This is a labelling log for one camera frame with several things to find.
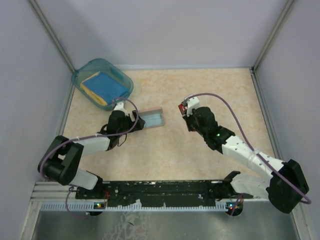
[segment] table top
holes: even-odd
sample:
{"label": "table top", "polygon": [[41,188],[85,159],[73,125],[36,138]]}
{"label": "table top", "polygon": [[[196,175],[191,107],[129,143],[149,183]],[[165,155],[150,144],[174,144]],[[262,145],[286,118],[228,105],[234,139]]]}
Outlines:
{"label": "table top", "polygon": [[[253,173],[238,161],[209,149],[197,133],[188,132],[178,105],[190,94],[205,92],[223,97],[237,115],[251,144],[274,156],[249,69],[130,70],[124,73],[134,83],[129,99],[141,110],[162,107],[165,125],[130,133],[121,147],[84,156],[81,169],[105,181],[223,179],[232,171]],[[201,96],[199,100],[201,106],[210,107],[219,125],[241,135],[221,100],[212,96]],[[128,102],[125,108],[130,112],[134,109]],[[109,115],[109,111],[96,107],[75,89],[64,136],[94,135],[108,123]]]}

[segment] yellow cloth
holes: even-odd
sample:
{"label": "yellow cloth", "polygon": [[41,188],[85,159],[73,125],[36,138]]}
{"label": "yellow cloth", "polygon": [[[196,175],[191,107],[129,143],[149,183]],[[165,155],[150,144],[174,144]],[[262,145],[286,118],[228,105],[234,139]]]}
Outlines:
{"label": "yellow cloth", "polygon": [[93,91],[89,90],[83,83],[95,76],[97,76],[100,72],[96,72],[95,74],[93,74],[92,76],[86,78],[85,80],[83,80],[80,84],[80,88],[85,91],[85,93],[90,97],[92,98],[96,103],[102,105],[102,106],[107,106],[108,103],[103,99],[101,98],[100,96],[98,96],[97,94],[95,94]]}

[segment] blue cloth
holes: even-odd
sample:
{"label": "blue cloth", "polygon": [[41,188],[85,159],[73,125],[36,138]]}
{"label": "blue cloth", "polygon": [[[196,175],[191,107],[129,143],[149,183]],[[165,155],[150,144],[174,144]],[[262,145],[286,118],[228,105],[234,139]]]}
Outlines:
{"label": "blue cloth", "polygon": [[129,90],[104,72],[100,72],[82,84],[105,100],[108,105],[114,98],[121,97]]}

